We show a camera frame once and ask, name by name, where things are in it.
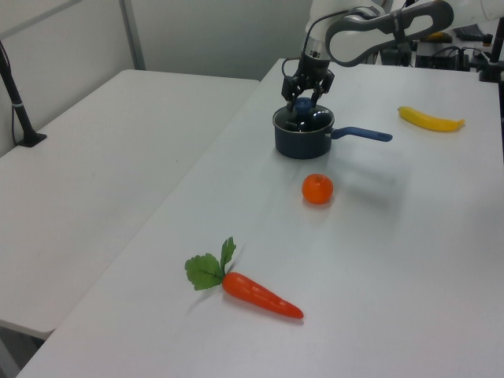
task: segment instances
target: carrot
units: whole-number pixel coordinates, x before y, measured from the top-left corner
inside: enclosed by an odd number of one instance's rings
[[[234,272],[226,274],[222,280],[222,288],[233,297],[273,311],[274,313],[279,313],[285,317],[295,317],[296,319],[304,317],[298,307],[284,301],[278,295],[273,294],[243,274]]]
[[[186,261],[187,278],[195,286],[195,290],[209,289],[222,284],[224,291],[238,299],[285,317],[302,319],[304,315],[298,307],[242,274],[225,272],[224,267],[230,262],[235,249],[236,245],[231,237],[222,245],[220,264],[212,254],[194,256]]]

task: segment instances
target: banana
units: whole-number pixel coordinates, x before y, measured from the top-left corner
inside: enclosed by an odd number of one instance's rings
[[[465,120],[444,120],[429,116],[408,106],[401,106],[398,111],[402,119],[435,132],[455,132],[465,124]]]

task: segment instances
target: blue handle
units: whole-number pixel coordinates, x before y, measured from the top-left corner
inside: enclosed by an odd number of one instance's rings
[[[332,131],[331,139],[339,139],[345,135],[361,136],[362,138],[379,140],[381,142],[390,142],[393,138],[390,134],[374,132],[365,128],[339,128]]]

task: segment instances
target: black cable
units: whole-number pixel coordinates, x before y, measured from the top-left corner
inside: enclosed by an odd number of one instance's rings
[[[287,63],[288,61],[298,61],[299,59],[301,59],[301,57],[288,57],[287,59],[285,59],[282,63],[282,73],[283,73],[283,77],[287,76],[285,74],[285,63]]]
[[[321,22],[323,20],[327,20],[328,18],[339,16],[340,14],[344,14],[346,12],[347,12],[346,10],[343,10],[341,12],[331,13],[331,14],[328,14],[327,16],[323,16],[323,17],[319,18],[318,20],[315,20],[313,22],[313,24],[311,24],[311,26],[309,27],[308,32],[306,33],[305,46],[302,48],[302,53],[304,54],[306,51],[306,46],[308,45],[309,34],[312,32],[312,29],[316,24],[318,24],[319,22]]]
[[[7,51],[6,51],[5,47],[3,46],[3,44],[2,44],[2,41],[1,41],[1,40],[0,40],[0,50],[2,51],[2,55],[6,58],[7,67],[9,67],[9,71],[10,71],[10,60],[9,60],[9,55],[7,55]]]
[[[2,52],[2,55],[4,56],[4,58],[6,60],[7,67],[9,68],[9,71],[11,72],[9,55],[7,55],[7,51],[6,51],[5,47],[3,46],[2,41],[0,41],[0,51]],[[14,105],[12,105],[12,110],[11,110],[11,132],[13,134],[14,146],[17,146],[16,136],[14,135]]]
[[[456,46],[449,46],[449,47],[445,47],[444,49],[441,49],[439,51],[436,51],[433,55],[431,55],[431,57],[434,57],[436,56],[437,54],[441,54],[441,53],[444,53],[445,51],[448,51],[448,50],[456,50],[456,51],[461,51],[461,48],[460,47],[456,47]]]
[[[308,32],[306,33],[306,39],[305,39],[305,44],[302,48],[302,52],[301,52],[301,57],[305,54],[306,52],[306,47],[308,46],[308,40],[309,40],[309,34],[312,32],[312,29],[313,27],[315,26],[315,24],[318,24],[319,22],[323,21],[323,20],[327,20],[328,18],[331,18],[331,17],[335,17],[335,16],[339,16],[340,14],[344,14],[346,13],[347,11],[344,10],[344,11],[341,11],[341,12],[336,12],[336,13],[331,13],[331,14],[328,14],[327,16],[323,16],[321,18],[319,18],[318,20],[315,20],[309,27],[308,29]],[[288,61],[294,61],[294,60],[299,60],[301,59],[301,57],[288,57],[287,59],[285,59],[282,63],[282,73],[283,73],[283,76],[285,77],[286,74],[285,74],[285,63],[287,63]]]
[[[483,51],[481,51],[480,49],[477,49],[475,47],[462,47],[462,51],[466,51],[466,50],[474,50],[474,51],[478,51],[480,53],[483,53]]]
[[[12,130],[12,133],[13,133],[13,142],[14,142],[14,146],[17,146],[17,142],[16,142],[16,136],[14,135],[14,106],[12,106],[12,127],[11,127],[11,130]]]

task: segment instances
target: orange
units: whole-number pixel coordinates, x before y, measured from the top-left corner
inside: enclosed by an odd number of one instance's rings
[[[316,205],[329,202],[333,190],[331,179],[320,173],[309,175],[302,183],[303,197],[306,201]]]

